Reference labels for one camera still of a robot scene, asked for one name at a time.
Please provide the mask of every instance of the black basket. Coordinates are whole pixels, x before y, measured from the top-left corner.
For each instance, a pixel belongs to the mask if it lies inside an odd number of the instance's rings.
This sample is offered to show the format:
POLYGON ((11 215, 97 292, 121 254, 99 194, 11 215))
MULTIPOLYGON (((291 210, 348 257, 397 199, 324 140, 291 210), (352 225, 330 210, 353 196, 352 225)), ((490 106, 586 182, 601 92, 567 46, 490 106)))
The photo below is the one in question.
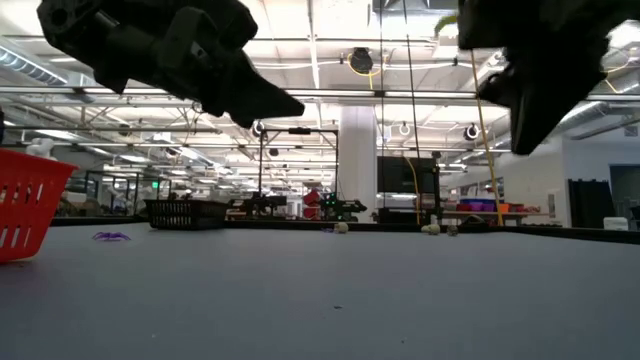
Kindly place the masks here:
POLYGON ((201 200, 145 200, 152 228, 205 230, 224 225, 229 205, 201 200))

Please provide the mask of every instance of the white pillar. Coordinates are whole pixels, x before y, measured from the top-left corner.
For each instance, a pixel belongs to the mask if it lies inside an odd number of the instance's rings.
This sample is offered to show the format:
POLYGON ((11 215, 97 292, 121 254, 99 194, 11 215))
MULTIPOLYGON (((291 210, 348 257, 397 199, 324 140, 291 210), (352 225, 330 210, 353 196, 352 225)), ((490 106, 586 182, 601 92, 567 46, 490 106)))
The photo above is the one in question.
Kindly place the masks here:
POLYGON ((340 199, 358 199, 367 211, 354 214, 363 223, 373 222, 376 211, 377 124, 371 106, 348 106, 342 110, 339 133, 338 192, 340 199))

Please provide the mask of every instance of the small ball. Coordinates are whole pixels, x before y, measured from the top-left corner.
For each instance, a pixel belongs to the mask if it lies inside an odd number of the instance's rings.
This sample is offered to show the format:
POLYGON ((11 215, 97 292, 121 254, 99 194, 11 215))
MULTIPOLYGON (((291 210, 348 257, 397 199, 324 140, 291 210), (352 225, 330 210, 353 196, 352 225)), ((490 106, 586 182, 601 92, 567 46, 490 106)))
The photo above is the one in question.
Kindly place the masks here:
POLYGON ((449 236, 458 236, 458 227, 455 225, 447 226, 447 235, 449 236))
POLYGON ((346 234, 349 231, 347 223, 337 223, 333 226, 333 230, 338 234, 346 234))
POLYGON ((431 224, 428 226, 429 235, 438 235, 440 234, 440 225, 431 224))

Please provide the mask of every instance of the red basket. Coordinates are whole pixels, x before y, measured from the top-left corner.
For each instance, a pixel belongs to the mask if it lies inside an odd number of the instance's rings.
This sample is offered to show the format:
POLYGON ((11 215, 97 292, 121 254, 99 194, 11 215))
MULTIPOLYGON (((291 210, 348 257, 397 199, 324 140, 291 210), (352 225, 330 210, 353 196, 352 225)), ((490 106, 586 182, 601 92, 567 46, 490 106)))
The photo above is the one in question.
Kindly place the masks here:
POLYGON ((34 256, 76 167, 0 149, 0 263, 34 256))

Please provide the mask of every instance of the gray table surface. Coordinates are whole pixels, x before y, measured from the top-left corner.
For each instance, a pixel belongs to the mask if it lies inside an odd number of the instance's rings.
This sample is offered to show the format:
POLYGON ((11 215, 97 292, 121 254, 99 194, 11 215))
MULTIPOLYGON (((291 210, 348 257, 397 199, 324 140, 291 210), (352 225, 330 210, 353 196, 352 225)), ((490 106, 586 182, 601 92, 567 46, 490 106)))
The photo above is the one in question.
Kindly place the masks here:
POLYGON ((0 266, 0 359, 638 359, 639 274, 506 233, 52 228, 0 266))

